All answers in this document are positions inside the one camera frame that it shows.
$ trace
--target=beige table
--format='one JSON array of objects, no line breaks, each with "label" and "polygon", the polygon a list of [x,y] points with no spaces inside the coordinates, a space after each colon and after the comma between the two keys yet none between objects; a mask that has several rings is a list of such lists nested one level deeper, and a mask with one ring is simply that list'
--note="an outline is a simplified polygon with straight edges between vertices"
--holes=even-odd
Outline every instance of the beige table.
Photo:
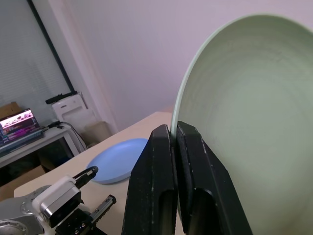
[{"label": "beige table", "polygon": [[[55,170],[17,188],[14,191],[14,196],[19,197],[26,195],[35,189],[55,183],[62,178],[65,174],[71,176],[76,175],[84,170],[88,163],[100,152],[106,148],[126,141],[132,138],[148,138],[151,131],[162,124],[170,125],[172,114],[157,112],[135,125],[115,134],[114,136],[106,139],[100,144],[88,149],[87,151],[77,155],[73,159],[64,163]],[[109,195],[112,194],[116,197],[117,203],[109,210],[109,212],[100,220],[98,228],[103,230],[108,235],[120,235],[122,232],[123,216],[126,204],[128,180],[113,185],[100,185],[94,182],[89,182],[82,187],[82,198],[87,206],[94,210],[101,202]],[[176,234],[182,235],[181,222],[177,219]]]}]

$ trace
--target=desk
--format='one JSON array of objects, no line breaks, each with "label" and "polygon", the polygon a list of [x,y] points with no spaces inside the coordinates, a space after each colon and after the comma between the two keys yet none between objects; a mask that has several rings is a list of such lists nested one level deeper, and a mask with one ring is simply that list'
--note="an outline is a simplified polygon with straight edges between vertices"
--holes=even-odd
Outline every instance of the desk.
[{"label": "desk", "polygon": [[[96,146],[84,151],[75,158],[70,159],[63,165],[54,169],[47,174],[28,182],[25,185],[17,188],[14,191],[15,197],[26,195],[35,189],[44,186],[51,185],[57,180],[62,178],[65,174],[71,176],[76,175],[80,171],[84,170],[88,163],[100,152],[108,147],[126,141],[132,138],[149,138],[152,130],[162,124],[170,125],[171,113],[157,112],[149,117],[141,120],[133,126],[111,136],[110,138],[102,141]],[[112,185],[100,185],[95,182],[89,182],[81,188],[82,199],[85,204],[91,208],[96,209],[101,202],[109,195],[112,194],[116,197],[117,203],[105,214],[105,216],[98,222],[97,226],[108,235],[121,235],[124,211],[126,205],[126,196],[128,189],[128,180],[122,181]],[[179,217],[177,216],[176,234],[183,235],[182,225]]]},{"label": "desk", "polygon": [[8,165],[24,156],[26,156],[27,154],[30,154],[60,138],[64,138],[65,141],[67,142],[70,150],[72,151],[72,154],[74,156],[78,155],[79,152],[72,140],[72,138],[70,137],[70,132],[72,130],[67,127],[64,126],[63,129],[59,129],[59,128],[51,128],[48,129],[47,131],[44,132],[44,137],[34,141],[32,143],[29,143],[21,148],[18,148],[16,150],[14,150],[13,152],[10,152],[9,154],[0,157],[0,168],[4,167],[5,165]]}]

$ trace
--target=cardboard box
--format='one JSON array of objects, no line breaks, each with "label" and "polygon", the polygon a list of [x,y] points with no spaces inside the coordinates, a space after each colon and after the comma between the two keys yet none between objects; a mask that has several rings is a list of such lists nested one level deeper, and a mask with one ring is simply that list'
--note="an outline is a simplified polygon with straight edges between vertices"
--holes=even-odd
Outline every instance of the cardboard box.
[{"label": "cardboard box", "polygon": [[0,107],[0,119],[20,111],[22,111],[22,109],[18,106],[18,104],[16,102],[11,102]]},{"label": "cardboard box", "polygon": [[7,183],[0,187],[0,201],[14,197],[14,190],[19,186],[22,186],[29,181],[32,181],[39,176],[44,175],[45,171],[41,166],[36,167],[35,169],[30,170],[29,172],[21,175],[20,177],[12,180],[11,182]]}]

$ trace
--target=black cable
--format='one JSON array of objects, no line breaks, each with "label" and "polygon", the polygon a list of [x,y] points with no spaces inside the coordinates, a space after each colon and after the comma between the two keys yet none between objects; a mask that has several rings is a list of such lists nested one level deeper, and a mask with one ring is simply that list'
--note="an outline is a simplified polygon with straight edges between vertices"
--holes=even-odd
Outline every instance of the black cable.
[{"label": "black cable", "polygon": [[87,184],[92,178],[96,176],[97,172],[98,167],[92,166],[75,175],[73,179],[76,180],[76,187],[81,188]]},{"label": "black cable", "polygon": [[71,129],[73,130],[73,132],[75,133],[75,135],[76,135],[78,141],[79,141],[80,144],[83,146],[84,150],[88,149],[88,147],[87,147],[87,145],[86,145],[86,143],[85,143],[83,137],[76,131],[76,129],[75,129],[70,123],[68,123],[68,122],[66,122],[66,121],[62,121],[61,124],[66,124],[66,125],[70,126]]},{"label": "black cable", "polygon": [[75,176],[73,177],[73,179],[76,180],[76,179],[78,179],[78,177],[80,177],[80,176],[86,174],[87,172],[89,172],[89,171],[91,171],[91,170],[92,170],[94,173],[97,173],[98,170],[99,170],[99,168],[98,168],[97,166],[91,166],[91,167],[89,167],[89,168],[83,170],[82,172],[78,173],[77,175],[75,175]]}]

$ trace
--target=light green plate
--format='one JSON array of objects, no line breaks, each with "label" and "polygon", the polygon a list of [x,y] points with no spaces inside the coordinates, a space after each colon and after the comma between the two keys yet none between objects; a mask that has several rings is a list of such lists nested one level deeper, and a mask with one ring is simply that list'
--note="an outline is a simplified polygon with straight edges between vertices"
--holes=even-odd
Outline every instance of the light green plate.
[{"label": "light green plate", "polygon": [[228,169],[254,235],[313,235],[313,35],[279,16],[237,19],[199,49],[173,119]]}]

